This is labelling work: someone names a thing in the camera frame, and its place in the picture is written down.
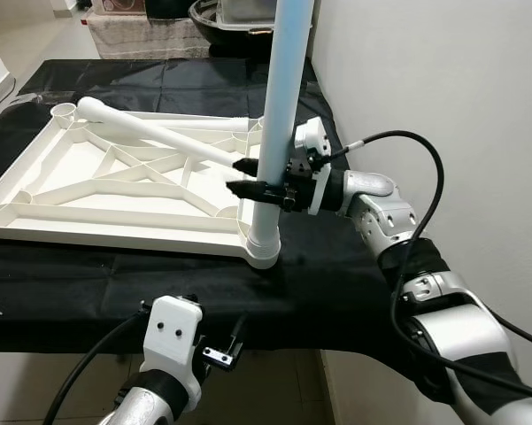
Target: black cloth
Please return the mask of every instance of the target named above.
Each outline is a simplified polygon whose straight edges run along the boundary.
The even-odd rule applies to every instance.
[[[34,100],[0,116],[0,175],[53,104],[87,95],[122,110],[258,117],[267,69],[232,58],[47,61],[20,91]],[[340,148],[307,62],[297,122],[315,115]],[[204,333],[227,336],[247,312],[247,347],[362,352],[409,375],[409,356],[389,324],[389,290],[352,223],[331,212],[282,213],[280,232],[280,260],[261,272],[226,257],[0,241],[0,351],[84,352],[141,300],[196,294]],[[139,352],[142,340],[138,328],[109,351]]]

